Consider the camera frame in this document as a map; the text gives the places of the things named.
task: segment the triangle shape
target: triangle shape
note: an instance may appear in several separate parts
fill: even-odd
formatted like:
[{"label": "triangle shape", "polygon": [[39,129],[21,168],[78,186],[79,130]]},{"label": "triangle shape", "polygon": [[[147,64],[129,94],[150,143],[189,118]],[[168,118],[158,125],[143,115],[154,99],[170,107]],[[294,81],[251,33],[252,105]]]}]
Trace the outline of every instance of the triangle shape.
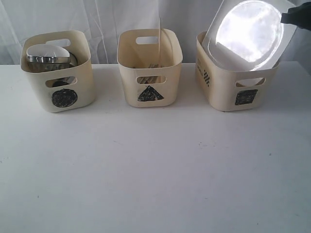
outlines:
[{"label": "triangle shape", "polygon": [[147,86],[147,88],[140,94],[138,101],[147,102],[147,101],[156,101],[164,99],[152,86]]}]

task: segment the white table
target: white table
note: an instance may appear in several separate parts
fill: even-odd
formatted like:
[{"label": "white table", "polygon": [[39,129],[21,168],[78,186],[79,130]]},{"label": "white table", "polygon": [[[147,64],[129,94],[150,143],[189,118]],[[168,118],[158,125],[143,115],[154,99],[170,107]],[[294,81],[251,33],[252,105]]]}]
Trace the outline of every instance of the white table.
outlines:
[{"label": "white table", "polygon": [[307,233],[311,77],[283,63],[258,109],[210,107],[184,64],[178,98],[138,109],[117,65],[94,65],[97,100],[39,106],[0,66],[0,233]]}]

